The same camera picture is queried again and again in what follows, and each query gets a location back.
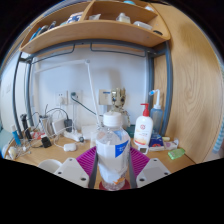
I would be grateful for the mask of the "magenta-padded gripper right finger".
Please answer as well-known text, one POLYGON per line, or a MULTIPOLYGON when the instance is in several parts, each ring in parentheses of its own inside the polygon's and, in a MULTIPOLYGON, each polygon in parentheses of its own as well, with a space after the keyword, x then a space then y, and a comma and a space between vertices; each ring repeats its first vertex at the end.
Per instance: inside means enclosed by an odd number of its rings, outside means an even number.
POLYGON ((137 149, 130 149, 129 175, 132 189, 146 186, 170 174, 158 158, 148 158, 137 149))

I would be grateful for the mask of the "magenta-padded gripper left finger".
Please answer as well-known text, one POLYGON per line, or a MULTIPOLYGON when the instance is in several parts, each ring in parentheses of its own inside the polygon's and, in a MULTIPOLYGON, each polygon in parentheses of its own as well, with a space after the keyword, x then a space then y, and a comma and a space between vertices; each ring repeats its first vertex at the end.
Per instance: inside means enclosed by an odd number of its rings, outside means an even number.
POLYGON ((55 175, 84 188, 93 189, 97 174, 96 148, 88 149, 77 158, 68 158, 55 175))

